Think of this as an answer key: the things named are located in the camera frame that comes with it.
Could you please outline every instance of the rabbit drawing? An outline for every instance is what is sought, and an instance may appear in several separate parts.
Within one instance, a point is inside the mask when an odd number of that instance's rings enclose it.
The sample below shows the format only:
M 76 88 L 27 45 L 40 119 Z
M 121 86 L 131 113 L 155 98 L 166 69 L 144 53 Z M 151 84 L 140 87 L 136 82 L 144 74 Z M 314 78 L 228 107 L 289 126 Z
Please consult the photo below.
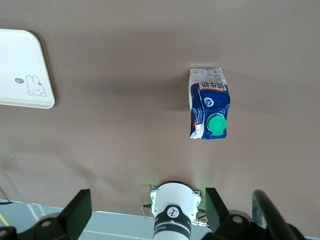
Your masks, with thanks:
M 28 94 L 34 96 L 47 96 L 44 87 L 42 86 L 37 76 L 26 76 Z

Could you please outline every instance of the green cap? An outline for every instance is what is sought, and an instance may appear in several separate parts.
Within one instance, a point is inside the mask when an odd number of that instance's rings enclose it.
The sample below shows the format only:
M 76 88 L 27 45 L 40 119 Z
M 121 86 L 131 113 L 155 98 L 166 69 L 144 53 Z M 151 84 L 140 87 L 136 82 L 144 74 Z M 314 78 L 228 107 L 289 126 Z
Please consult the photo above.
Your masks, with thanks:
M 213 114 L 208 118 L 207 126 L 213 136 L 220 136 L 224 134 L 224 130 L 227 127 L 227 121 L 222 115 Z

